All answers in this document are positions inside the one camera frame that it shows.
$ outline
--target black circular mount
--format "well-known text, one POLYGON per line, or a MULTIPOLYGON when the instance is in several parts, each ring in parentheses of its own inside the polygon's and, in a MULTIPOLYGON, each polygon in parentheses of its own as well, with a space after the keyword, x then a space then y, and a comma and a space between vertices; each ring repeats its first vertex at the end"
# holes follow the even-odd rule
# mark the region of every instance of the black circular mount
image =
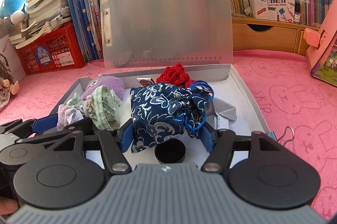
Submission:
POLYGON ((105 177, 101 167, 74 151, 48 151, 19 168, 13 182, 23 203, 65 209, 96 196, 105 177))
POLYGON ((309 204, 320 188, 316 170, 293 155, 250 157, 230 171, 229 185, 243 200, 267 209, 292 209, 309 204))

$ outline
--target metal screw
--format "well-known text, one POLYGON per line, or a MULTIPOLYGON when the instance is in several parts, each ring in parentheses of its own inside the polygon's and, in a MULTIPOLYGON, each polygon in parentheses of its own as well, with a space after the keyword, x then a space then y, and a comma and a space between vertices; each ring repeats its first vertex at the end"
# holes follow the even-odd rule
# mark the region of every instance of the metal screw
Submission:
POLYGON ((208 172, 216 172, 220 170, 220 165, 214 162, 206 163, 204 169, 208 172))
POLYGON ((115 163, 114 165, 112 165, 112 170, 114 170, 115 172, 125 172, 127 171, 129 168, 129 166, 125 163, 115 163))

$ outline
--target box lid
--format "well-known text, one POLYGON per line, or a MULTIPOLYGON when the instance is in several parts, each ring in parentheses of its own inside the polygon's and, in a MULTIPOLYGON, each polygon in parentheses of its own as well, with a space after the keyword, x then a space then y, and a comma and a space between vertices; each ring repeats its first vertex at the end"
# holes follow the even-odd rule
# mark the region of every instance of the box lid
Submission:
POLYGON ((230 64, 230 0, 100 0, 106 68, 230 64))

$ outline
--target pink tablecloth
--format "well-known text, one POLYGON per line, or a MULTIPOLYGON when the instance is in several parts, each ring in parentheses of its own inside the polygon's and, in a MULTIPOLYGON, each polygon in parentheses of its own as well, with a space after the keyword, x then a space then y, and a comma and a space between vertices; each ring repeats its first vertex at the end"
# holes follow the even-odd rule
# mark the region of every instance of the pink tablecloth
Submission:
MULTIPOLYGON (((330 218, 337 211, 337 88, 311 78, 305 57, 296 54, 237 51, 233 64, 270 129, 280 137, 286 126, 294 128, 295 140, 286 147, 320 173, 321 189, 313 208, 330 218)), ((27 76, 18 95, 0 112, 0 123, 48 115, 79 77, 132 70, 142 68, 105 69, 103 62, 94 62, 82 69, 27 76)))

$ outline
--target wooden shelf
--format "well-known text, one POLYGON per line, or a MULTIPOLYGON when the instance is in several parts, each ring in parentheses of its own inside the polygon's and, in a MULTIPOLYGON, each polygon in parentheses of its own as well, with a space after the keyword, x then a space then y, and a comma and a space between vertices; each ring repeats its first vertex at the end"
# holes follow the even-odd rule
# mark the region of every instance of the wooden shelf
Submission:
POLYGON ((266 49, 305 55, 305 28, 317 27, 232 16, 233 49, 266 49))

